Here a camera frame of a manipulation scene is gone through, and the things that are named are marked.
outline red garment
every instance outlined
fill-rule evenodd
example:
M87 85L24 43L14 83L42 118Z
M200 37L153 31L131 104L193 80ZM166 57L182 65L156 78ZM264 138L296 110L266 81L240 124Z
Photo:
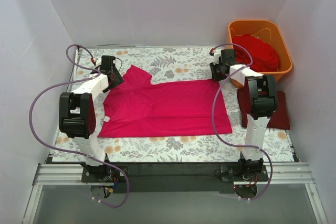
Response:
M124 83L104 101L105 116L99 137L157 137L214 134L211 108L218 82L212 80L151 84L152 76L131 66ZM223 96L216 103L219 133L232 133Z
M244 89L238 89L237 92L238 103L240 111L242 112L242 127L247 127L247 114L244 106ZM278 91L278 108L273 113L271 120L269 120L267 127L281 130L290 130L289 116L286 108L286 96L282 91Z
M257 72L277 72L280 60L277 52L261 39L252 37L250 34L236 36L232 42L244 47L252 56L253 64L251 69ZM251 62L249 56L244 50L234 47L236 59L242 64Z

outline floral pattern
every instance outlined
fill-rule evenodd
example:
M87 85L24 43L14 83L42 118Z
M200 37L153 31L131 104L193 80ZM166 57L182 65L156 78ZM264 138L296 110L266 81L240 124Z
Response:
M119 49L92 49L97 59L102 55L114 55L123 61L121 74L125 74L131 65L149 72L152 84L204 80L211 78L209 63L212 57L209 48L149 48L133 47ZM80 54L80 65L91 67L89 55ZM75 80L87 78L89 70L78 68ZM71 89L79 87L75 83ZM237 100L237 89L229 82L222 89L227 114L233 133L221 135L232 144L244 145L246 129L241 126L241 113ZM94 135L98 135L104 118L103 101L107 93L100 94L94 101L97 126ZM234 148L223 144L215 135L206 136L167 136L167 137L134 137L134 138L98 138L99 145L114 162L235 162L239 159L241 147ZM56 146L79 151L78 146L64 133L55 140ZM292 162L293 156L287 141L286 132L278 129L267 129L264 149L275 162ZM79 155L55 151L54 162L82 162Z

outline white wall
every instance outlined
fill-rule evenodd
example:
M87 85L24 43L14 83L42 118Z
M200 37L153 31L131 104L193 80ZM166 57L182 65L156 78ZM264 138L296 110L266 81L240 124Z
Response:
M286 0L51 0L84 45L213 45L239 18L275 20Z
M282 87L291 138L308 161L329 223L336 223L336 0L287 0L277 23L293 71Z
M39 162L48 150L33 138L28 110L43 88L69 78L72 43L50 0L0 0L0 223L21 223ZM43 96L34 122L51 142L62 89Z

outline cable connector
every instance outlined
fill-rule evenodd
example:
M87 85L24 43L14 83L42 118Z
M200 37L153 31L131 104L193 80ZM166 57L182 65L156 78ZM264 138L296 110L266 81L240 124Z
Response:
M95 59L93 59L93 58L91 58L91 62L94 64L94 65L96 65L96 60Z
M209 54L210 54L211 56L215 55L214 50L215 50L214 48L212 48L212 49L210 50Z

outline plastic container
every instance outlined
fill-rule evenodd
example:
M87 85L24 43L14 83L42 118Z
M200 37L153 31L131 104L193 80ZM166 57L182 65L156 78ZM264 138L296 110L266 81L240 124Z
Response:
M261 39L263 42L268 43L275 49L279 55L280 65L277 72L260 72L262 74L273 74L275 81L280 80L280 78L288 73L292 67L293 63L290 59L287 47L285 45L284 39L280 33L279 27L271 21L268 20L235 20L228 25L228 36L226 39L227 43L232 43L232 38L251 34ZM234 86L242 88L243 86L235 80L232 80Z

